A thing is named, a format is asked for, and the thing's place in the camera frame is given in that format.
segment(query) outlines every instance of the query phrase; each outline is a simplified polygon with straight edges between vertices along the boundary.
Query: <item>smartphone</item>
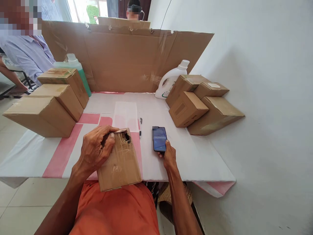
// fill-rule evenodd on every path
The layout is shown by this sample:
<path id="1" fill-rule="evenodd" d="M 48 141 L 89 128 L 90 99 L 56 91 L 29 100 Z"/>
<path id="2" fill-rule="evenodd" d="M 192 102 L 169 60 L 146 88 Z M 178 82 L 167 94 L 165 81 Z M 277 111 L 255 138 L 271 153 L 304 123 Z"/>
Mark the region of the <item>smartphone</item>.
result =
<path id="1" fill-rule="evenodd" d="M 155 152 L 165 152 L 165 141 L 167 140 L 165 127 L 152 127 L 153 150 Z"/>

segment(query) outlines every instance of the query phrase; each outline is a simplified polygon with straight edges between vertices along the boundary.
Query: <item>white wall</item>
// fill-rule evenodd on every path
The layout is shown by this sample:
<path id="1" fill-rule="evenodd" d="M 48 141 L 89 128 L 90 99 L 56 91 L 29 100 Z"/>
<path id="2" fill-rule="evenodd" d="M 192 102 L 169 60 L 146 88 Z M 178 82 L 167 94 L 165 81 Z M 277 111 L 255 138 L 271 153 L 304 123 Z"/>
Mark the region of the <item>white wall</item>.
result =
<path id="1" fill-rule="evenodd" d="M 152 28 L 169 2 L 152 0 Z M 246 114 L 210 135 L 235 186 L 220 199 L 192 187 L 207 234 L 311 234 L 313 2 L 172 0 L 162 29 L 215 33 L 191 73 Z"/>

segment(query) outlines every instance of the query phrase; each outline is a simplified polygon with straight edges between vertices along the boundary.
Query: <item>light blue shirt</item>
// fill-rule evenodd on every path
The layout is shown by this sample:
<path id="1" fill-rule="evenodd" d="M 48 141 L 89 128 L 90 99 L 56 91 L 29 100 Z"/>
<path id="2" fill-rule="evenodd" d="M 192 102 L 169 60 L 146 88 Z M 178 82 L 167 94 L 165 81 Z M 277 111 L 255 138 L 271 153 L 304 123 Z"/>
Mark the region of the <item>light blue shirt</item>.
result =
<path id="1" fill-rule="evenodd" d="M 7 57 L 20 67 L 37 85 L 37 77 L 53 67 L 55 59 L 43 36 L 5 36 L 0 37 L 0 47 Z"/>

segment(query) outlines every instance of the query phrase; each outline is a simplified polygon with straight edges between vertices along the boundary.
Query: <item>white bottle cap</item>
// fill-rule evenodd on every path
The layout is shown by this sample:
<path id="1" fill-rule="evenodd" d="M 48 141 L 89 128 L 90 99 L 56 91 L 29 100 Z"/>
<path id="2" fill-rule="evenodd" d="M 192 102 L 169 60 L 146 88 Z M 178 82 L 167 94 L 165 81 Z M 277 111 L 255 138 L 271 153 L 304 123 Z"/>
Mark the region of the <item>white bottle cap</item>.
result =
<path id="1" fill-rule="evenodd" d="M 188 64 L 189 60 L 182 60 L 182 62 L 177 68 L 179 68 L 180 70 L 187 70 Z"/>
<path id="2" fill-rule="evenodd" d="M 78 59 L 76 59 L 76 56 L 73 53 L 67 54 L 67 58 L 69 62 L 76 62 L 76 61 L 78 62 Z"/>

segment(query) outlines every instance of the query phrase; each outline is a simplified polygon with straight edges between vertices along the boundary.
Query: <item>detergent bottle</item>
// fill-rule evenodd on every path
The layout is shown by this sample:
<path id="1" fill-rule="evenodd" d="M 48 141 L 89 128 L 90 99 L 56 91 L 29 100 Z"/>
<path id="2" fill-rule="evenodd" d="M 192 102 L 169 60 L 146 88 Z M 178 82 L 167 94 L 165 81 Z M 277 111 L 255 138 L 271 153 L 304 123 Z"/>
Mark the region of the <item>detergent bottle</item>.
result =
<path id="1" fill-rule="evenodd" d="M 89 85 L 88 85 L 88 82 L 87 82 L 84 70 L 82 68 L 82 64 L 80 62 L 78 62 L 78 59 L 76 58 L 75 54 L 73 54 L 73 53 L 67 54 L 67 58 L 68 58 L 67 62 L 54 62 L 53 66 L 55 68 L 72 68 L 72 69 L 77 69 L 77 71 L 78 71 L 78 73 L 79 73 L 79 75 L 80 75 L 80 77 L 82 79 L 82 82 L 84 84 L 84 87 L 86 89 L 86 92 L 87 92 L 88 96 L 90 97 L 91 96 L 91 91 L 90 91 L 90 88 L 89 88 Z"/>
<path id="2" fill-rule="evenodd" d="M 155 97 L 158 99 L 166 99 L 169 93 L 171 92 L 177 78 L 179 75 L 186 75 L 187 74 L 187 67 L 188 67 L 189 61 L 188 60 L 182 60 L 180 65 L 177 68 L 174 68 L 170 71 L 168 71 L 161 79 L 159 83 L 159 88 L 157 89 L 155 93 Z"/>

